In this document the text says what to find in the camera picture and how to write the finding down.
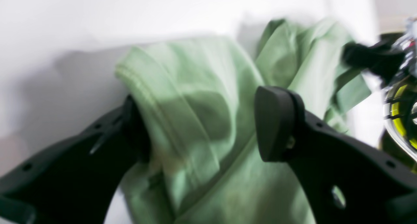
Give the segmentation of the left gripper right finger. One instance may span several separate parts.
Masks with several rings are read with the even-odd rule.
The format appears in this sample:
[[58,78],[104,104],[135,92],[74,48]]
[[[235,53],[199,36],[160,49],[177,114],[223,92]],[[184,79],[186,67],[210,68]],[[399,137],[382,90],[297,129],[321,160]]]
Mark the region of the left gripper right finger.
[[287,163],[318,224],[415,224],[416,176],[398,160],[335,129],[288,89],[259,86],[259,153]]

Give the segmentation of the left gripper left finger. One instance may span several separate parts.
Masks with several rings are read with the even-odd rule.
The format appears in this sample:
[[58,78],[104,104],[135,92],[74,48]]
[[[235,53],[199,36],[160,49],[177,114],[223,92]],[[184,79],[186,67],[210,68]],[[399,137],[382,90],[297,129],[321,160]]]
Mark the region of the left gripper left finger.
[[148,164],[151,143],[131,95],[80,134],[1,177],[1,218],[17,224],[102,224],[126,172]]

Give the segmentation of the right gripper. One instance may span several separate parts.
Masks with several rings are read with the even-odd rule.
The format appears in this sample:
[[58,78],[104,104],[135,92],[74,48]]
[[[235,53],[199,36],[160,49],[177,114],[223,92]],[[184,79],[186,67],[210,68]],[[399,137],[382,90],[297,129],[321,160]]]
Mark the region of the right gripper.
[[416,172],[416,18],[405,31],[382,34],[372,46],[350,42],[343,46],[344,77],[368,71],[381,80],[385,132],[380,150]]

